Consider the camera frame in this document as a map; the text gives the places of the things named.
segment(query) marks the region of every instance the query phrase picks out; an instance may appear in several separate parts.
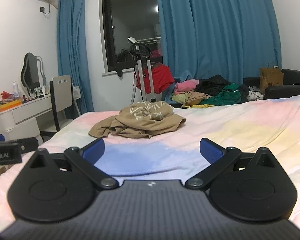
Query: paper bag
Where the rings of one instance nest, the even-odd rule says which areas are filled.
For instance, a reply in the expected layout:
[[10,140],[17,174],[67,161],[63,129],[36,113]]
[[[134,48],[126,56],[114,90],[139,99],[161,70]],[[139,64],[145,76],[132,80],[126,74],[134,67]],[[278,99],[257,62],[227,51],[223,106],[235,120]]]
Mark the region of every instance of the paper bag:
[[260,90],[265,93],[267,87],[282,86],[283,73],[278,67],[260,68]]

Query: bed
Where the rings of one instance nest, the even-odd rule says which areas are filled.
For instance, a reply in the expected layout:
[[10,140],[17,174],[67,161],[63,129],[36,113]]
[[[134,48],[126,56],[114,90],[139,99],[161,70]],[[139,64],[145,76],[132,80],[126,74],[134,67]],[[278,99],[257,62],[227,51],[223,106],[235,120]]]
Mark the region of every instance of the bed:
[[[203,137],[243,152],[268,147],[297,188],[298,201],[290,220],[300,228],[300,96],[174,111],[187,118],[177,131],[151,139],[110,135],[105,138],[105,154],[95,166],[120,183],[125,179],[181,179],[184,183],[209,165],[199,152]],[[84,114],[41,147],[50,153],[63,152],[70,146],[83,147],[94,140],[88,135],[89,129],[117,113]],[[26,154],[23,163],[0,176],[0,232],[14,221],[6,200],[7,190],[31,155]]]

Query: metal screw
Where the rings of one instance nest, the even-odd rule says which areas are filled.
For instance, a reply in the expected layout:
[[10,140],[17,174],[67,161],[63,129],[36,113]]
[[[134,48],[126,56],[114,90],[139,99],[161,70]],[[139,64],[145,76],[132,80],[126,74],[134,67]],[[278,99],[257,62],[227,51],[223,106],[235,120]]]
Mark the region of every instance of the metal screw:
[[200,187],[203,185],[203,180],[199,178],[192,178],[188,180],[188,185],[191,187]]
[[112,178],[106,178],[101,181],[101,185],[104,187],[112,187],[114,186],[116,181]]
[[154,181],[151,181],[147,184],[149,187],[154,187],[155,185],[157,185]]

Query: red shorts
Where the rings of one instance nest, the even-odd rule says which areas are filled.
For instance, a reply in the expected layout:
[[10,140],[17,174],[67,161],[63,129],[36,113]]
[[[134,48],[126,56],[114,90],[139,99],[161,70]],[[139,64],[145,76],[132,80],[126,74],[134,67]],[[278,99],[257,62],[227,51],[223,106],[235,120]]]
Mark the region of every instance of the red shorts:
[[[150,87],[148,69],[147,68],[144,69],[143,73],[144,73],[143,80],[145,83],[146,94],[150,94],[151,87]],[[164,91],[171,84],[174,83],[174,78],[171,75],[169,67],[166,65],[160,65],[158,67],[153,68],[152,79],[153,79],[154,92],[156,94],[160,94],[162,91]],[[139,74],[137,75],[137,88],[141,89]]]

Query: window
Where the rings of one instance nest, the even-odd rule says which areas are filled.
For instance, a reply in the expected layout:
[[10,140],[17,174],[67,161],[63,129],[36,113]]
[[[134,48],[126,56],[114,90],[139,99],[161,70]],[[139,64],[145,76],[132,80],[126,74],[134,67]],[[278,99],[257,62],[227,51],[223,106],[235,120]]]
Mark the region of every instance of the window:
[[146,44],[151,62],[162,62],[157,0],[102,0],[108,71],[135,67],[129,37]]

